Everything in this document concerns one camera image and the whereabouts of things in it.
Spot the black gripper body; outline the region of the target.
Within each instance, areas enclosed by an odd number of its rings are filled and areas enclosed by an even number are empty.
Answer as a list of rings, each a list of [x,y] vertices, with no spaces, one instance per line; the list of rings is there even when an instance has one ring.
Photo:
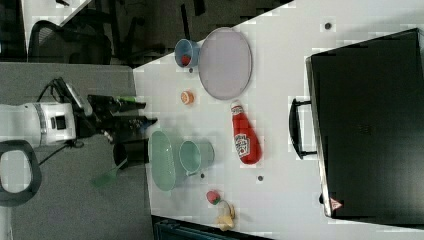
[[[113,114],[119,112],[122,107],[122,103],[112,96],[89,95],[87,101],[91,108],[89,114],[86,114],[85,109],[79,106],[74,109],[78,138],[89,138],[110,129],[113,126]]]

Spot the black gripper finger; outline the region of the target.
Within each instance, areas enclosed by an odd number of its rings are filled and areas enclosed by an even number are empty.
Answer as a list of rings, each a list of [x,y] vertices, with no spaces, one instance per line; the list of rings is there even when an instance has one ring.
[[[147,118],[145,116],[119,116],[116,120],[120,129],[135,133],[144,132],[158,121],[157,118]]]
[[[118,112],[128,112],[133,110],[144,109],[146,104],[144,102],[119,100],[118,101]]]

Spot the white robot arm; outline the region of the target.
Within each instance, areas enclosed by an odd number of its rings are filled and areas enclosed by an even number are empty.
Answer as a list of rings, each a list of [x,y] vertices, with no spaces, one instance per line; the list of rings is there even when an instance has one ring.
[[[42,183],[35,150],[72,145],[79,138],[104,135],[112,144],[140,136],[155,118],[127,116],[141,102],[91,95],[86,100],[32,102],[1,106],[1,205],[16,207],[33,198]]]

